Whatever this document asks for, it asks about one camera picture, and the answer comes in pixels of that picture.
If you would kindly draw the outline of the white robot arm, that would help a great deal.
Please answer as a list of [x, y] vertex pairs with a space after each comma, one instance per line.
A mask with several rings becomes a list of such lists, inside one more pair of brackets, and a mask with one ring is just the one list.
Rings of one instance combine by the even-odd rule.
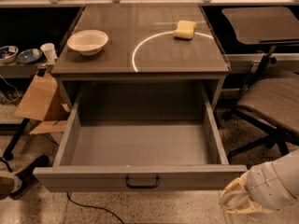
[[228, 214], [271, 213], [299, 198], [299, 150], [252, 166], [221, 193]]

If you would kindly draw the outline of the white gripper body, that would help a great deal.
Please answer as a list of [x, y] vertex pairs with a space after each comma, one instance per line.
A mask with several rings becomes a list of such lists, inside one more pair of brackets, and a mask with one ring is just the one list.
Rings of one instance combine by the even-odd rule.
[[246, 188], [261, 207], [277, 211], [298, 201], [298, 168], [286, 162], [264, 162], [247, 171]]

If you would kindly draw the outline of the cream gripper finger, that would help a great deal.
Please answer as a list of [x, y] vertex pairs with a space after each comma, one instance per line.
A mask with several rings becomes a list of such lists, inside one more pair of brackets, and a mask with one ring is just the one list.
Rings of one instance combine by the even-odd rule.
[[245, 203], [249, 199], [244, 176], [234, 179], [222, 192], [220, 203]]
[[254, 201], [248, 200], [237, 205], [230, 205], [229, 203], [223, 203], [221, 208], [227, 214], [234, 215], [246, 215], [246, 214], [254, 214], [254, 213], [267, 213], [268, 210], [261, 207]]

